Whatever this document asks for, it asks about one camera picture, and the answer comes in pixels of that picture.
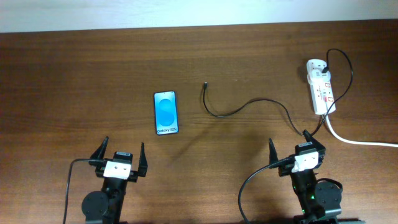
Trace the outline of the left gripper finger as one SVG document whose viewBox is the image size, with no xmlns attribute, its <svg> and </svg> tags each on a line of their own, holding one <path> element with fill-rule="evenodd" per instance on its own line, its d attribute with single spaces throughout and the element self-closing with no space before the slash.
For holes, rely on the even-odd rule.
<svg viewBox="0 0 398 224">
<path fill-rule="evenodd" d="M 106 136 L 101 143 L 101 145 L 97 148 L 97 150 L 92 153 L 90 156 L 89 165 L 91 166 L 98 166 L 101 165 L 104 161 L 104 154 L 106 152 L 106 148 L 108 145 L 109 137 Z"/>
<path fill-rule="evenodd" d="M 137 175 L 139 177 L 145 177 L 147 174 L 147 169 L 148 169 L 148 163 L 147 163 L 146 154 L 145 154 L 145 144 L 143 142 L 141 142 L 141 151 L 140 151 Z"/>
</svg>

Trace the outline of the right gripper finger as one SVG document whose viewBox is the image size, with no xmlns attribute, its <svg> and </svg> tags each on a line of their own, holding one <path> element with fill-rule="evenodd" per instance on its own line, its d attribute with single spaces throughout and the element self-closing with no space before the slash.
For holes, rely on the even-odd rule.
<svg viewBox="0 0 398 224">
<path fill-rule="evenodd" d="M 269 138 L 269 168 L 273 169 L 278 163 L 279 159 L 277 156 L 277 151 L 275 149 L 273 140 Z"/>
<path fill-rule="evenodd" d="M 307 147 L 315 149 L 317 152 L 325 152 L 325 146 L 318 142 L 306 129 L 303 135 L 307 141 Z"/>
</svg>

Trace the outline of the blue Galaxy smartphone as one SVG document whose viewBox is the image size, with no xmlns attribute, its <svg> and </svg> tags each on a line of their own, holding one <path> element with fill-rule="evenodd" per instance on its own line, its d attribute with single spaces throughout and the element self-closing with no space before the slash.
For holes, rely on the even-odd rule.
<svg viewBox="0 0 398 224">
<path fill-rule="evenodd" d="M 174 91 L 154 93 L 155 132 L 158 136 L 179 132 L 177 97 Z"/>
</svg>

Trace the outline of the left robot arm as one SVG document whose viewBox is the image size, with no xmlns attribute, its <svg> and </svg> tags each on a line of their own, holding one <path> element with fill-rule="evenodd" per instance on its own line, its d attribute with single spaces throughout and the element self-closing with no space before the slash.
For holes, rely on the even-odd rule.
<svg viewBox="0 0 398 224">
<path fill-rule="evenodd" d="M 108 140 L 106 137 L 90 156 L 89 165 L 95 167 L 95 174 L 103 179 L 103 186 L 99 191 L 90 192 L 81 203 L 86 223 L 119 223 L 127 184 L 137 182 L 139 177 L 147 174 L 144 143 L 141 144 L 138 170 L 132 170 L 131 153 L 116 151 L 111 159 L 104 157 Z"/>
</svg>

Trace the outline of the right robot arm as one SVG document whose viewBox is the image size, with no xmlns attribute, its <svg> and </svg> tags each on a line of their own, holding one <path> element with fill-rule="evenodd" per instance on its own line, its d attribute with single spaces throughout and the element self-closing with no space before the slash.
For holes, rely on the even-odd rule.
<svg viewBox="0 0 398 224">
<path fill-rule="evenodd" d="M 289 176 L 292 188 L 302 208 L 302 214 L 293 217 L 294 223 L 337 223 L 341 214 L 343 186 L 340 182 L 317 179 L 314 170 L 319 168 L 326 153 L 326 147 L 303 133 L 306 142 L 295 146 L 295 153 L 279 160 L 272 139 L 269 139 L 269 164 L 277 168 L 279 176 Z"/>
</svg>

